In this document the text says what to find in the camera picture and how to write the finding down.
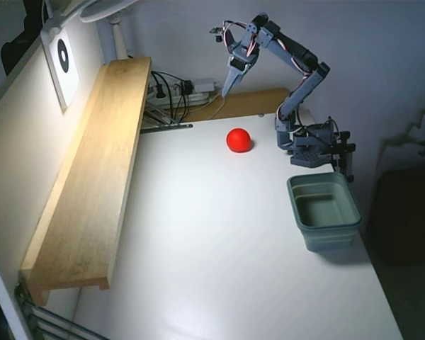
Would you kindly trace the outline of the grey-blue gripper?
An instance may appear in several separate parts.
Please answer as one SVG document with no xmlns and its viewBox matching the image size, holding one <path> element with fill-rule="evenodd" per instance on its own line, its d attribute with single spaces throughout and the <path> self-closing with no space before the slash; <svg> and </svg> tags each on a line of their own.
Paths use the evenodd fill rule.
<svg viewBox="0 0 425 340">
<path fill-rule="evenodd" d="M 222 86 L 225 98 L 234 85 L 240 85 L 248 71 L 255 65 L 259 52 L 254 42 L 256 35 L 245 32 L 240 40 L 235 40 L 231 32 L 227 33 L 228 75 Z"/>
</svg>

